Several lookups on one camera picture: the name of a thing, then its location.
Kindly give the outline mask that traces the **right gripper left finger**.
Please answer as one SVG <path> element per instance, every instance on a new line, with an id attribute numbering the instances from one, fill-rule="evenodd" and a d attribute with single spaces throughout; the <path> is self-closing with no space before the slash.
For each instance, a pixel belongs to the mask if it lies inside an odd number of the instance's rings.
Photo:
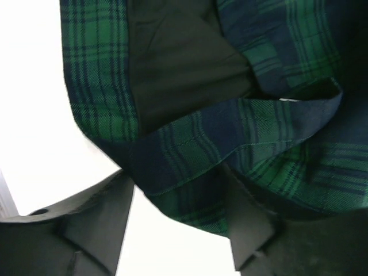
<path id="1" fill-rule="evenodd" d="M 27 216 L 1 219 L 1 275 L 115 275 L 133 190 L 118 171 Z"/>

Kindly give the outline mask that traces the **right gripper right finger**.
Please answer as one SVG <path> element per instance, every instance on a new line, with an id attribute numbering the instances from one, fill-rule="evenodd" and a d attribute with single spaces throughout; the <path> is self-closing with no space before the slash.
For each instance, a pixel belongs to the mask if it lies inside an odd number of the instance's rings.
<path id="1" fill-rule="evenodd" d="M 367 275 L 367 209 L 333 216 L 295 210 L 247 186 L 227 166 L 225 215 L 241 275 Z"/>

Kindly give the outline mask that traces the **dark green plaid skirt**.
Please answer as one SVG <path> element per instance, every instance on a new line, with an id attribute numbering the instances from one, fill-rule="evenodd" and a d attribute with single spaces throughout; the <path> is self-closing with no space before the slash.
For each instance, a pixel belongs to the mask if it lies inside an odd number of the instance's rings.
<path id="1" fill-rule="evenodd" d="M 227 235 L 220 166 L 282 214 L 367 207 L 366 1 L 61 1 L 82 133 L 166 216 Z"/>

